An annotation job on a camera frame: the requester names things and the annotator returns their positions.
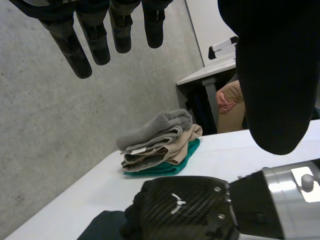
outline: white table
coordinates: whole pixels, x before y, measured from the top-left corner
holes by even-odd
[[[320,158],[320,120],[310,123],[298,147],[278,156],[257,146],[248,130],[200,137],[201,144],[179,175],[212,176],[229,182],[262,167]],[[116,151],[44,207],[6,240],[76,240],[103,210],[125,210],[144,181],[121,170]],[[256,239],[242,236],[241,240]]]
[[[216,58],[212,61],[212,64],[201,68],[200,70],[194,72],[193,74],[185,77],[184,79],[178,81],[176,85],[182,86],[194,81],[201,81],[202,85],[205,87],[211,113],[214,119],[215,126],[218,126],[218,105],[216,102],[216,78],[215,74],[234,69],[236,67],[236,53],[230,53],[226,56]]]
[[[187,84],[199,79],[203,79],[205,77],[209,77],[230,69],[234,69],[236,67],[236,54],[228,54],[222,58],[216,58],[212,61],[212,64],[209,66],[205,66],[198,71],[190,74],[184,79],[178,81],[176,85],[180,86],[183,84]]]

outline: khaki pants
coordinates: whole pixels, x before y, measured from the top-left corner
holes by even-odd
[[[245,102],[239,81],[233,81],[223,90],[224,98],[228,102],[235,102],[235,106],[227,113],[219,112],[218,134],[242,130],[242,122],[245,116]]]

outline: silver metal cylinder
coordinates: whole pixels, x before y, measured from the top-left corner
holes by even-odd
[[[262,171],[285,239],[320,239],[319,168],[306,161]],[[312,176],[313,183],[305,175]]]

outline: teal towel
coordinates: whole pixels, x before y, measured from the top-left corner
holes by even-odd
[[[189,158],[194,154],[194,152],[197,150],[197,148],[200,145],[200,140],[197,138],[194,141],[190,141],[188,143],[188,153],[185,157],[185,159],[179,164],[179,165],[172,165],[168,162],[162,162],[157,166],[150,167],[148,169],[144,169],[137,172],[124,172],[125,175],[134,176],[134,177],[154,177],[154,176],[171,176],[176,175],[179,173],[182,169],[185,168],[185,166],[188,163]]]

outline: person's hand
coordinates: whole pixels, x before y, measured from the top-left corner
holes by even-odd
[[[216,92],[215,99],[218,104],[219,112],[223,114],[226,114],[227,112],[229,112],[236,105],[234,101],[228,102],[225,99],[225,95],[222,89]]]

